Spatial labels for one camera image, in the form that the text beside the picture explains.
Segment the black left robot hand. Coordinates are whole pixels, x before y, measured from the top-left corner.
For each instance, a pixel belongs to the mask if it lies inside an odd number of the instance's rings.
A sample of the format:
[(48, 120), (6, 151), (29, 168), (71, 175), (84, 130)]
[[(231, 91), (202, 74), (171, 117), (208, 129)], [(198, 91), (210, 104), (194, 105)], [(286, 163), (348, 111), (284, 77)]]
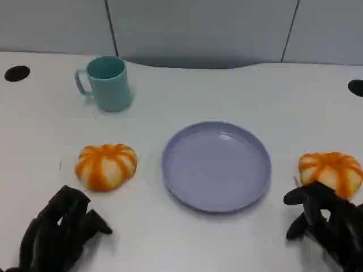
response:
[(19, 263), (7, 271), (69, 271), (98, 233), (113, 234), (78, 189), (63, 186), (32, 219), (22, 238)]

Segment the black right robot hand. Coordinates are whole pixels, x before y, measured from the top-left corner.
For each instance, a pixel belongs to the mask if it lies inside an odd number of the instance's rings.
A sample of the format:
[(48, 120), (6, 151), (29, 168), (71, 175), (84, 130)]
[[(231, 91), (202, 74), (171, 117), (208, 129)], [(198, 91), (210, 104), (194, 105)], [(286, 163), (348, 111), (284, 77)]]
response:
[(362, 271), (362, 205), (318, 181), (287, 192), (283, 202), (304, 209), (287, 230), (288, 241), (309, 235), (343, 271)]

